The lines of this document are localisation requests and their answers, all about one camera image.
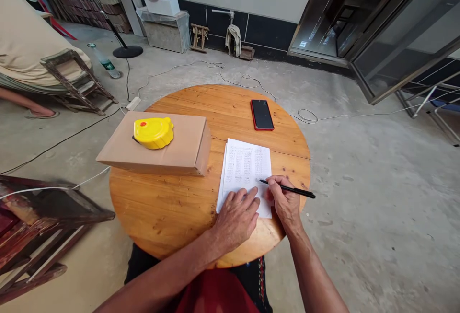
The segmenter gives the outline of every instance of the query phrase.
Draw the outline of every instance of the electrical cord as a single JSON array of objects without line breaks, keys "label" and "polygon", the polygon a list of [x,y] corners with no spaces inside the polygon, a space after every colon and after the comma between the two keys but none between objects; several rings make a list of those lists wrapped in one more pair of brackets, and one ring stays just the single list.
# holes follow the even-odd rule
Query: electrical cord
[{"label": "electrical cord", "polygon": [[[257,84],[256,86],[245,86],[245,85],[242,85],[242,84],[239,84],[239,83],[234,83],[234,82],[232,82],[232,81],[229,81],[229,80],[225,79],[225,78],[222,76],[222,70],[223,70],[224,67],[225,67],[225,64],[224,64],[224,63],[207,62],[207,61],[204,61],[204,60],[195,60],[194,62],[191,62],[191,63],[189,63],[189,64],[176,65],[176,66],[170,68],[170,69],[167,70],[167,71],[164,71],[164,72],[161,72],[161,73],[158,73],[158,74],[155,74],[155,75],[148,75],[147,83],[146,83],[145,85],[141,86],[141,87],[138,89],[138,96],[139,96],[139,98],[140,98],[140,90],[141,90],[142,88],[145,88],[145,87],[150,83],[150,78],[152,78],[152,77],[157,77],[157,76],[160,76],[160,75],[162,75],[162,74],[168,73],[168,72],[172,71],[172,70],[175,69],[175,68],[183,67],[183,66],[190,66],[190,65],[196,64],[196,63],[198,63],[198,62],[203,62],[203,63],[205,63],[205,64],[207,65],[207,67],[209,67],[209,68],[219,67],[219,68],[220,68],[219,75],[220,75],[220,77],[222,78],[222,80],[224,80],[225,82],[230,83],[230,84],[233,84],[233,85],[238,85],[238,86],[241,86],[241,87],[246,88],[246,89],[255,89],[255,88],[260,87],[263,91],[265,91],[266,93],[270,94],[270,95],[273,97],[273,99],[274,99],[275,102],[278,102],[278,98],[277,98],[275,95],[273,95],[271,92],[269,92],[268,90],[266,90],[266,89],[262,86],[262,83],[260,83],[260,81],[259,81],[258,79],[253,78],[253,77],[251,77],[251,76],[248,75],[248,74],[243,74],[243,75],[241,76],[242,78],[254,80],[254,81],[256,81],[258,84]],[[453,93],[453,92],[456,92],[456,91],[459,91],[459,90],[460,90],[460,89],[453,90],[453,91],[451,91],[451,92],[447,92],[447,93],[445,93],[445,94],[443,94],[443,95],[438,96],[437,98],[434,98],[434,99],[432,99],[432,100],[426,101],[425,104],[426,104],[426,103],[429,103],[429,102],[432,102],[432,101],[435,101],[435,100],[438,100],[439,98],[441,98],[441,97],[443,97],[443,96],[445,96],[445,95],[447,95],[447,94],[450,94],[450,93]],[[297,120],[299,120],[299,121],[305,123],[305,124],[315,125],[315,124],[317,124],[320,120],[335,119],[335,118],[343,117],[343,116],[347,116],[347,117],[358,117],[358,116],[391,115],[391,114],[395,114],[395,113],[398,113],[398,112],[405,111],[405,110],[410,109],[410,108],[415,108],[415,107],[421,106],[421,105],[423,105],[423,104],[424,104],[424,103],[417,104],[417,105],[414,105],[414,106],[411,106],[411,107],[407,107],[407,108],[404,108],[404,109],[399,109],[399,110],[397,110],[397,111],[390,112],[390,113],[371,113],[371,114],[360,114],[360,115],[342,114],[342,115],[339,115],[339,116],[330,116],[330,117],[321,118],[321,119],[318,118],[314,112],[312,112],[311,110],[309,110],[309,109],[307,109],[307,108],[301,108],[301,109],[299,109],[299,110],[297,111],[298,116],[295,116],[295,115],[292,115],[292,114],[289,114],[289,115],[290,115],[291,117],[296,118]],[[303,116],[303,115],[300,113],[301,111],[307,111],[307,112],[311,113],[311,114],[314,116],[315,119],[312,120],[312,119],[306,118],[305,116]]]},{"label": "electrical cord", "polygon": [[126,108],[127,105],[128,105],[128,104],[124,104],[124,105],[123,105],[123,104],[120,104],[120,106],[119,106],[121,112],[122,112],[124,115],[126,115],[126,113],[123,112],[123,109],[122,109],[122,108]]},{"label": "electrical cord", "polygon": [[[418,106],[421,106],[423,104],[427,104],[427,103],[430,103],[432,101],[435,101],[435,100],[439,100],[441,97],[447,95],[447,94],[450,94],[450,93],[454,93],[456,91],[459,91],[460,89],[456,89],[456,90],[452,90],[450,92],[447,92],[445,94],[442,94],[432,100],[429,100],[429,101],[426,101],[426,102],[423,102],[423,103],[420,103],[420,104],[416,104],[414,106],[411,106],[411,107],[407,107],[407,108],[404,108],[404,109],[399,109],[397,111],[394,111],[394,112],[390,112],[390,113],[372,113],[372,114],[360,114],[360,115],[348,115],[348,114],[342,114],[342,115],[339,115],[339,116],[330,116],[330,117],[327,117],[327,118],[321,118],[319,119],[316,114],[314,114],[311,110],[307,109],[307,108],[301,108],[297,111],[297,114],[299,116],[294,116],[292,114],[289,114],[290,116],[300,120],[301,122],[304,122],[305,124],[309,124],[309,125],[315,125],[318,123],[318,121],[320,120],[328,120],[328,119],[335,119],[335,118],[338,118],[338,117],[342,117],[342,116],[348,116],[348,117],[358,117],[358,116],[375,116],[375,115],[391,115],[391,114],[395,114],[395,113],[398,113],[398,112],[402,112],[402,111],[405,111],[405,110],[408,110],[408,109],[411,109],[411,108],[415,108],[415,107],[418,107]],[[300,114],[300,111],[302,110],[306,110],[307,112],[311,113],[315,119],[314,120],[311,120],[311,119],[307,119],[306,117],[302,116]]]},{"label": "electrical cord", "polygon": [[170,68],[169,70],[167,71],[164,71],[164,72],[161,72],[161,73],[157,73],[155,75],[147,75],[147,83],[143,86],[141,86],[139,89],[138,89],[138,97],[140,98],[140,90],[145,88],[149,83],[150,83],[150,78],[152,77],[157,77],[157,76],[160,76],[162,74],[165,74],[165,73],[168,73],[168,72],[171,72],[173,69],[175,68],[178,68],[178,67],[183,67],[183,66],[191,66],[193,64],[196,64],[198,62],[203,62],[206,64],[207,67],[209,68],[215,68],[215,67],[219,67],[220,68],[220,71],[219,71],[219,75],[220,77],[222,78],[223,81],[226,81],[227,83],[230,83],[230,84],[233,84],[233,85],[238,85],[238,86],[241,86],[243,88],[246,88],[246,89],[255,89],[255,88],[258,88],[258,87],[261,87],[261,89],[263,91],[265,91],[266,93],[270,94],[273,96],[273,98],[275,99],[275,102],[277,101],[277,98],[275,95],[273,95],[271,92],[267,91],[264,89],[264,87],[262,86],[262,84],[260,83],[260,81],[256,78],[253,78],[251,77],[250,75],[248,74],[243,74],[241,77],[242,78],[245,78],[245,79],[250,79],[250,80],[253,80],[253,81],[256,81],[258,84],[256,86],[253,86],[253,87],[248,87],[248,86],[245,86],[245,85],[242,85],[242,84],[239,84],[239,83],[234,83],[232,81],[229,81],[227,79],[225,79],[223,76],[222,76],[222,70],[224,70],[225,68],[225,64],[224,63],[213,63],[213,62],[207,62],[207,61],[204,61],[204,60],[195,60],[194,62],[191,62],[189,64],[183,64],[183,65],[176,65],[176,66],[173,66],[172,68]]},{"label": "electrical cord", "polygon": [[77,187],[80,187],[81,185],[87,183],[88,181],[96,178],[97,176],[101,175],[102,173],[104,173],[105,171],[107,171],[108,169],[110,169],[110,167],[105,167],[104,170],[102,172],[100,172],[99,174],[96,174],[95,176],[93,176],[92,178],[88,179],[88,180],[85,180],[83,181],[81,184],[78,184],[76,185],[75,187],[72,187],[72,188],[68,188],[68,187],[42,187],[42,188],[29,188],[29,189],[25,189],[25,190],[21,190],[21,191],[16,191],[16,192],[12,192],[12,193],[9,193],[7,195],[4,195],[4,196],[1,196],[0,197],[0,200],[6,198],[6,197],[9,197],[9,196],[12,196],[13,194],[16,194],[16,193],[22,193],[22,192],[32,192],[32,191],[41,191],[41,190],[45,190],[45,189],[60,189],[60,190],[64,190],[64,191],[69,191],[69,190],[74,190],[76,189]]},{"label": "electrical cord", "polygon": [[56,144],[53,145],[52,147],[50,147],[50,148],[48,148],[48,149],[42,151],[41,153],[39,153],[38,155],[36,155],[36,156],[35,156],[34,158],[32,158],[31,160],[28,160],[27,162],[24,162],[23,164],[20,164],[20,165],[14,167],[14,168],[11,168],[11,169],[9,169],[9,170],[7,170],[7,171],[4,171],[4,172],[0,173],[0,175],[3,175],[3,174],[6,174],[6,173],[15,171],[16,169],[19,169],[19,168],[25,166],[26,164],[29,164],[29,163],[32,162],[33,160],[39,158],[39,157],[40,157],[41,155],[43,155],[45,152],[50,151],[51,149],[53,149],[53,148],[55,148],[56,146],[58,146],[59,144],[65,142],[66,140],[72,138],[73,136],[76,136],[76,135],[82,133],[83,131],[89,129],[90,127],[96,125],[97,123],[100,123],[101,121],[106,120],[107,118],[110,118],[112,115],[114,115],[116,112],[118,112],[118,110],[119,110],[119,108],[117,108],[117,110],[115,110],[112,114],[110,114],[110,115],[108,115],[108,116],[105,116],[105,117],[103,117],[102,119],[99,119],[99,120],[96,121],[95,123],[92,123],[91,125],[85,127],[84,129],[81,129],[81,130],[78,131],[77,133],[74,133],[73,135],[71,135],[71,136],[69,136],[69,137],[67,137],[67,138],[65,138],[65,139],[63,139],[63,140],[61,140],[60,142],[56,143]]},{"label": "electrical cord", "polygon": [[[128,99],[129,102],[131,102],[130,99],[129,99],[129,89],[128,89],[129,73],[130,73],[130,71],[131,71],[131,66],[130,66],[130,64],[129,64],[128,59],[126,59],[126,61],[127,61],[127,63],[128,63],[128,74],[127,74],[127,76],[126,76],[126,92],[127,92],[127,99]],[[244,78],[244,79],[250,79],[250,80],[256,81],[258,84],[257,84],[256,86],[245,86],[245,85],[242,85],[242,84],[239,84],[239,83],[234,83],[234,82],[232,82],[232,81],[229,81],[229,80],[225,79],[225,78],[222,76],[222,71],[223,71],[223,69],[225,68],[225,64],[224,64],[224,63],[213,63],[213,62],[207,62],[207,61],[204,61],[204,60],[196,60],[196,61],[191,62],[191,63],[189,63],[189,64],[176,65],[176,66],[173,66],[172,68],[170,68],[170,69],[167,70],[167,71],[164,71],[164,72],[161,72],[161,73],[158,73],[158,74],[155,74],[155,75],[148,75],[147,83],[146,83],[145,85],[141,86],[140,88],[138,88],[138,97],[140,98],[140,90],[143,89],[143,88],[145,88],[145,87],[150,83],[150,78],[152,78],[152,77],[157,77],[157,76],[160,76],[160,75],[162,75],[162,74],[171,72],[171,71],[172,71],[173,69],[175,69],[175,68],[184,67],[184,66],[191,66],[191,65],[196,64],[196,63],[198,63],[198,62],[203,62],[203,63],[205,63],[205,64],[207,65],[207,67],[209,67],[209,68],[219,67],[219,68],[220,68],[219,75],[220,75],[220,77],[222,78],[222,80],[224,80],[224,81],[227,82],[227,83],[230,83],[230,84],[233,84],[233,85],[237,85],[237,86],[240,86],[240,87],[243,87],[243,88],[246,88],[246,89],[255,89],[255,88],[260,87],[263,91],[265,91],[266,93],[270,94],[270,95],[273,97],[273,99],[274,99],[275,102],[278,101],[278,98],[277,98],[275,95],[273,95],[271,92],[269,92],[268,90],[266,90],[266,89],[262,86],[262,84],[260,83],[260,81],[259,81],[258,79],[253,78],[253,77],[251,77],[251,76],[248,75],[248,74],[243,74],[243,75],[241,76],[242,78]],[[432,99],[432,100],[426,101],[425,103],[429,103],[429,102],[438,100],[439,98],[441,98],[441,97],[443,97],[443,96],[445,96],[445,95],[447,95],[447,94],[456,92],[456,91],[460,91],[460,89],[453,90],[453,91],[451,91],[451,92],[447,92],[447,93],[445,93],[445,94],[442,94],[442,95],[438,96],[437,98],[434,98],[434,99]],[[314,112],[312,112],[311,110],[309,110],[309,109],[307,109],[307,108],[301,108],[301,109],[299,109],[299,110],[297,111],[298,116],[295,116],[295,115],[292,115],[292,114],[289,114],[289,115],[290,115],[291,117],[296,118],[297,120],[299,120],[299,121],[305,123],[305,124],[315,125],[315,124],[317,124],[320,120],[335,119],[335,118],[339,118],[339,117],[343,117],[343,116],[346,116],[346,117],[358,117],[358,116],[391,115],[391,114],[395,114],[395,113],[398,113],[398,112],[405,111],[405,110],[410,109],[410,108],[415,108],[415,107],[421,106],[421,105],[423,105],[423,104],[424,104],[424,103],[417,104],[417,105],[414,105],[414,106],[411,106],[411,107],[407,107],[407,108],[404,108],[404,109],[400,109],[400,110],[397,110],[397,111],[394,111],[394,112],[390,112],[390,113],[372,113],[372,114],[361,114],[361,115],[347,115],[347,114],[343,114],[343,115],[339,115],[339,116],[330,116],[330,117],[321,118],[321,119],[318,118]],[[71,136],[69,136],[69,137],[67,137],[67,138],[65,138],[65,139],[63,139],[63,140],[61,140],[60,142],[58,142],[57,144],[53,145],[52,147],[46,149],[45,151],[41,152],[40,154],[38,154],[37,156],[35,156],[35,157],[32,158],[31,160],[29,160],[29,161],[27,161],[27,162],[24,162],[24,163],[22,163],[22,164],[20,164],[20,165],[18,165],[18,166],[16,166],[16,167],[14,167],[14,168],[11,168],[10,170],[7,170],[7,171],[5,171],[5,172],[0,173],[0,175],[5,174],[5,173],[12,172],[12,171],[14,171],[14,170],[16,170],[16,169],[19,169],[19,168],[25,166],[26,164],[32,162],[33,160],[37,159],[38,157],[40,157],[41,155],[43,155],[43,154],[46,153],[47,151],[49,151],[49,150],[55,148],[56,146],[58,146],[59,144],[65,142],[66,140],[72,138],[73,136],[76,136],[76,135],[78,135],[79,133],[81,133],[81,132],[83,132],[83,131],[89,129],[90,127],[92,127],[92,126],[94,126],[94,125],[96,125],[97,123],[99,123],[99,122],[101,122],[101,121],[103,121],[103,120],[105,120],[105,119],[111,117],[111,116],[114,115],[116,112],[118,112],[118,110],[121,110],[121,112],[122,112],[123,114],[125,114],[125,112],[123,112],[123,110],[122,110],[122,108],[125,108],[125,106],[123,106],[123,105],[128,105],[128,104],[120,104],[119,108],[118,108],[116,111],[114,111],[112,114],[110,114],[110,115],[108,115],[108,116],[106,116],[106,117],[104,117],[104,118],[102,118],[102,119],[96,121],[95,123],[93,123],[93,124],[91,124],[91,125],[85,127],[84,129],[78,131],[77,133],[75,133],[75,134],[73,134],[73,135],[71,135]],[[314,116],[315,119],[308,119],[308,118],[306,118],[305,116],[303,116],[303,115],[300,113],[301,111],[307,111],[307,112],[311,113],[311,114]]]},{"label": "electrical cord", "polygon": [[129,74],[131,72],[131,65],[129,64],[129,61],[128,59],[126,59],[126,62],[128,63],[128,74],[126,75],[126,99],[128,100],[128,102],[131,102],[131,100],[129,99],[129,87],[128,87],[128,84],[129,84]]}]

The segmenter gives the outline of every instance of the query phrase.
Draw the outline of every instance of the left hand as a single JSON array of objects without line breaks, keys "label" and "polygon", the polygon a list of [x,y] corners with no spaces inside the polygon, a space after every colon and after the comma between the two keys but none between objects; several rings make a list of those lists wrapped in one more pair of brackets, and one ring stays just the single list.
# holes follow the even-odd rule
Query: left hand
[{"label": "left hand", "polygon": [[251,188],[249,192],[242,188],[227,196],[216,224],[211,229],[222,255],[236,249],[253,233],[259,217],[257,209],[260,199],[255,198],[257,191],[257,187]]}]

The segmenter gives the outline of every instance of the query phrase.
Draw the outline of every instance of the round wooden table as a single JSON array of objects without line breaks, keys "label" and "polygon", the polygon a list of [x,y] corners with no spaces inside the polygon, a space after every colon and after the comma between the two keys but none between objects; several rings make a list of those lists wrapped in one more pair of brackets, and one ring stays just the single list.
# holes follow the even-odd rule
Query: round wooden table
[{"label": "round wooden table", "polygon": [[[254,129],[252,99],[268,100],[273,131]],[[205,177],[111,170],[110,193],[117,217],[132,240],[158,259],[214,224],[227,138],[270,148],[273,174],[287,176],[298,188],[310,186],[310,151],[301,130],[282,107],[259,93],[231,85],[198,85],[163,97],[146,112],[205,116],[212,134]],[[301,210],[305,200],[301,197]],[[274,248],[285,234],[274,208],[272,215],[272,219],[259,218],[250,239],[213,266],[238,266]]]}]

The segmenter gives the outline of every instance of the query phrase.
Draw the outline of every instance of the concrete floor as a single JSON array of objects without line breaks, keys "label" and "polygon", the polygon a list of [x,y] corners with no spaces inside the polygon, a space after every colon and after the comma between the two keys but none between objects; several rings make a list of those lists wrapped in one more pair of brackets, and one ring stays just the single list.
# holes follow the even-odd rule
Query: concrete floor
[{"label": "concrete floor", "polygon": [[[105,30],[67,24],[90,55],[102,83],[126,102],[126,78],[112,80],[86,43],[110,54],[118,43]],[[124,36],[145,52],[130,59],[131,97],[148,74],[197,59],[226,64],[224,77],[239,81],[247,73],[273,92],[290,113],[308,108],[318,117],[368,114],[401,109],[391,96],[370,106],[351,79],[286,63],[227,54],[189,51],[178,54],[147,45],[143,38]],[[125,60],[113,59],[127,73]],[[195,64],[152,78],[142,90],[143,110],[161,97],[196,84],[223,84],[219,69]],[[98,120],[95,114],[62,115],[31,121],[25,110],[0,101],[0,172],[21,164],[59,140]],[[64,178],[79,183],[104,166],[96,155],[122,118],[119,112],[57,146],[14,175]],[[299,123],[311,151],[311,189],[318,199],[302,213],[304,226],[332,280],[352,312],[457,312],[460,309],[460,150],[425,113],[411,120],[405,112],[390,116],[338,118],[316,125]],[[82,191],[111,209],[108,175]],[[3,313],[91,312],[122,286],[131,241],[117,219],[98,225],[65,257],[67,272],[2,306]],[[303,309],[289,244],[284,240],[266,256],[268,297],[275,312]]]}]

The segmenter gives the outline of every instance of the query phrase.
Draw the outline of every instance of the plastic water bottle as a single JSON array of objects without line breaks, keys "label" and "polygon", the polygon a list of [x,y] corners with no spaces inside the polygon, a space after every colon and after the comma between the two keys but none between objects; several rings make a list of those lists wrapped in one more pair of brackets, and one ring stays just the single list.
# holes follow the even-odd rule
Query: plastic water bottle
[{"label": "plastic water bottle", "polygon": [[120,72],[118,72],[118,70],[115,68],[115,66],[112,64],[112,62],[110,61],[110,59],[108,57],[106,57],[103,53],[101,53],[97,48],[96,48],[96,44],[95,43],[89,43],[87,44],[87,46],[89,48],[92,48],[97,59],[99,60],[99,62],[102,64],[102,66],[105,67],[105,69],[109,72],[110,76],[112,78],[120,78],[121,77],[121,74]]}]

